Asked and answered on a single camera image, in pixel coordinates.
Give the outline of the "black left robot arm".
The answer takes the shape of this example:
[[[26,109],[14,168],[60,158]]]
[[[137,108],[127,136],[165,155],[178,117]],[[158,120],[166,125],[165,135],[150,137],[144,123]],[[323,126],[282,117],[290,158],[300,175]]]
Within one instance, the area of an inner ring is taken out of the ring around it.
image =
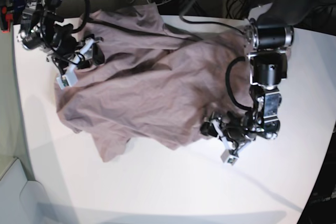
[[[246,55],[234,59],[227,67],[225,84],[228,96],[235,107],[245,111],[239,117],[227,113],[229,121],[222,115],[213,113],[206,120],[201,133],[220,139],[228,147],[230,155],[237,155],[256,137],[274,139],[280,130],[278,108],[281,94],[278,85],[287,77],[286,50],[294,41],[294,25],[300,23],[313,9],[318,0],[274,0],[270,9],[250,19],[245,28]],[[250,64],[249,94],[251,107],[239,103],[233,94],[230,76],[239,62]]]

